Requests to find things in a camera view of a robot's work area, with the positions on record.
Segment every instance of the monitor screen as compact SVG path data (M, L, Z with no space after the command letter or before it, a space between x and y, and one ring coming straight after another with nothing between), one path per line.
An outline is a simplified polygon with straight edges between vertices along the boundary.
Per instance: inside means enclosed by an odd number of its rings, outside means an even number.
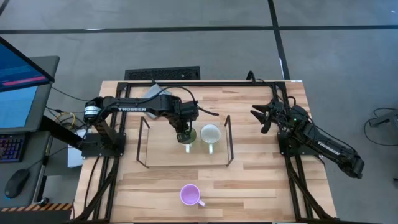
M38 86L53 78L0 37L0 92Z

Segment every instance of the keyboard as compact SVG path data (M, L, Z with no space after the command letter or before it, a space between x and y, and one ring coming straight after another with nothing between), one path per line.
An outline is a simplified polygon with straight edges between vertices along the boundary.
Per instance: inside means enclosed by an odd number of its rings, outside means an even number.
M24 143L25 134L0 134L0 163L20 162Z
M199 80L199 66L126 70L125 80Z

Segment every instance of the purple mug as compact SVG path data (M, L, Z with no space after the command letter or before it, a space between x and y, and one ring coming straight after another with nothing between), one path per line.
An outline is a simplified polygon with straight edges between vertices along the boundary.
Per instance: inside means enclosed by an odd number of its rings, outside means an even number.
M200 200L199 188L194 184L187 184L181 188L180 199L185 205L196 205L197 203L201 206L206 205Z

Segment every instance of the gray floor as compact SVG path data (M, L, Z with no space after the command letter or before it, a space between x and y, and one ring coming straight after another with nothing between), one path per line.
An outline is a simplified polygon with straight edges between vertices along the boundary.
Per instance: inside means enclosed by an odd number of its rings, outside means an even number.
M274 0L280 26L398 24L397 1ZM0 29L90 29L271 25L267 1L11 0ZM361 180L336 165L326 172L337 214L345 220L396 223L398 147L370 143L364 122L373 109L398 107L398 30L283 31L291 79L304 81L316 124L354 146L366 166ZM28 56L59 55L55 87L90 99L103 80L125 69L201 66L202 79L281 79L273 31L2 35ZM84 103L53 91L48 106L81 111ZM396 143L388 125L371 138ZM78 175L52 177L45 193L74 197ZM58 192L62 186L69 191Z

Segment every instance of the workstation desk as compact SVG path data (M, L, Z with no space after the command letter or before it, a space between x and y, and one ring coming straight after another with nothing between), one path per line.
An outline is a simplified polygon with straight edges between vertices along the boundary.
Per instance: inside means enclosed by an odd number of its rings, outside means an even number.
M160 86L172 86L165 84L170 82L157 83ZM265 85L251 85L252 82L254 81L192 80L189 84L181 84L193 93L202 108L220 114L216 117L200 112L197 121L223 122L227 115L230 115L234 159L228 167L144 167L136 161L141 117L145 117L149 125L164 122L166 119L159 118L153 121L144 113L125 113L126 148L124 155L119 158L114 191L110 191L113 197L108 200L107 190L94 216L110 216L111 223L294 221L285 159L280 154L276 137L278 128L273 124L267 134L261 134L261 124L250 113L252 105L264 105L271 100L272 90ZM303 83L290 80L282 82L286 84L287 94L294 96L297 104L310 112ZM99 95L115 96L119 90L120 96L123 97L141 97L150 85L150 82L145 81L130 83L131 86L125 82L122 84L117 81L105 81ZM192 100L184 90L168 90L181 97L183 101ZM122 112L115 118L116 120L112 121L113 126L124 119ZM324 165L314 156L304 155L301 158L309 191L323 209L335 217ZM83 163L74 202L76 216L83 211L86 189L95 160L96 157L89 157ZM104 172L103 161L104 158L100 157L94 168L87 202L91 201L98 189L101 171ZM109 167L113 161L114 159L109 159ZM199 187L201 199L206 203L205 207L189 207L180 201L180 189L186 184ZM303 197L298 189L297 195L301 216L306 217Z

